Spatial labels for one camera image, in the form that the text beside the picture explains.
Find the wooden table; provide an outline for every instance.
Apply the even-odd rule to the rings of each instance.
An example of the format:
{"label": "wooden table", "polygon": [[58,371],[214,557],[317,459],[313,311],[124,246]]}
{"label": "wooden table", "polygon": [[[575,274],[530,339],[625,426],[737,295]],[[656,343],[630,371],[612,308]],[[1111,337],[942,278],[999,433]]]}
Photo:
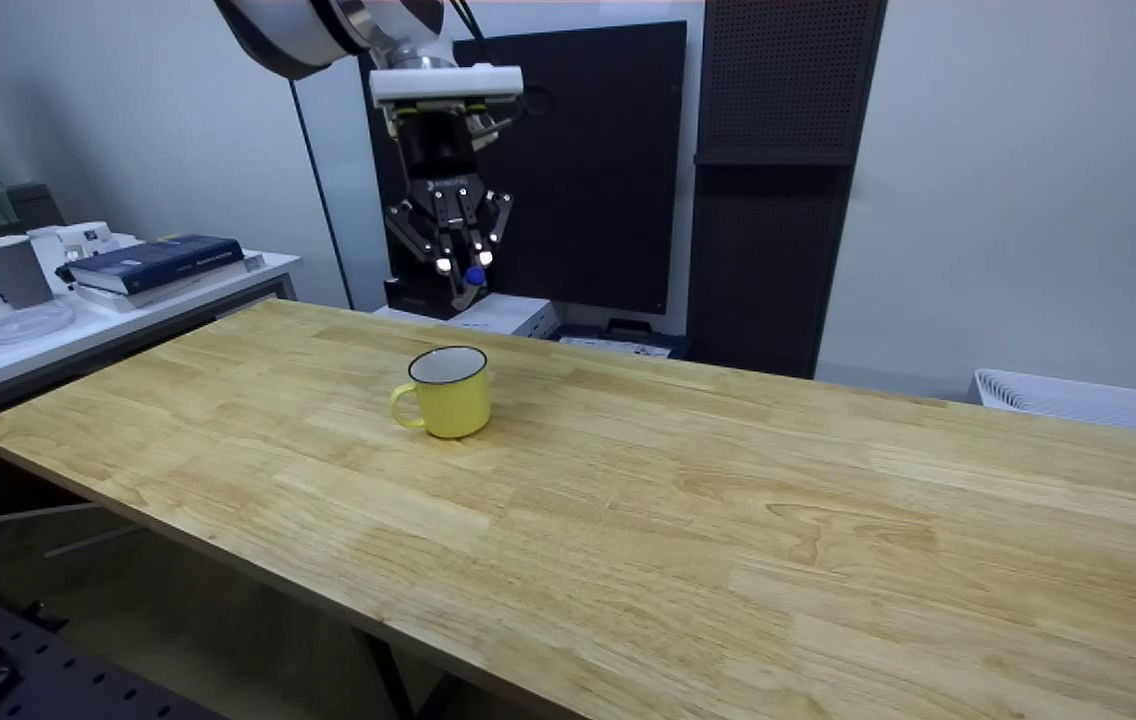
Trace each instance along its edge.
{"label": "wooden table", "polygon": [[[409,436],[458,337],[497,426]],[[1136,716],[1121,433],[262,306],[0,452],[583,716]]]}

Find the white wall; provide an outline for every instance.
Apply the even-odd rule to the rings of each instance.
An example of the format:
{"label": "white wall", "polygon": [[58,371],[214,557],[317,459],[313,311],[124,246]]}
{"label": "white wall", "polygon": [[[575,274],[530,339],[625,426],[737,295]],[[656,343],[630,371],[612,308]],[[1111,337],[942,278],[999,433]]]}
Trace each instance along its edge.
{"label": "white wall", "polygon": [[[667,311],[644,315],[665,334],[683,334],[690,325],[690,263],[691,263],[691,188],[697,188],[697,106],[701,106],[701,37],[704,0],[471,0],[487,37],[555,33],[555,28],[609,28],[609,25],[652,25],[683,20],[683,137],[681,137],[681,178],[678,178],[678,225],[674,225],[674,274],[667,274]],[[444,37],[465,39],[465,28],[448,13]],[[322,178],[330,192],[330,211],[336,246],[349,269],[349,286],[360,308],[380,308],[387,278],[387,247],[380,227],[378,166],[369,153],[369,119],[355,65],[336,65],[322,77],[301,80],[306,119],[322,157]],[[569,308],[569,320],[609,320],[635,311]]]}
{"label": "white wall", "polygon": [[0,0],[0,178],[136,238],[306,258],[297,293],[349,306],[291,94],[214,0]]}
{"label": "white wall", "polygon": [[1136,0],[891,0],[822,378],[1136,390]]}

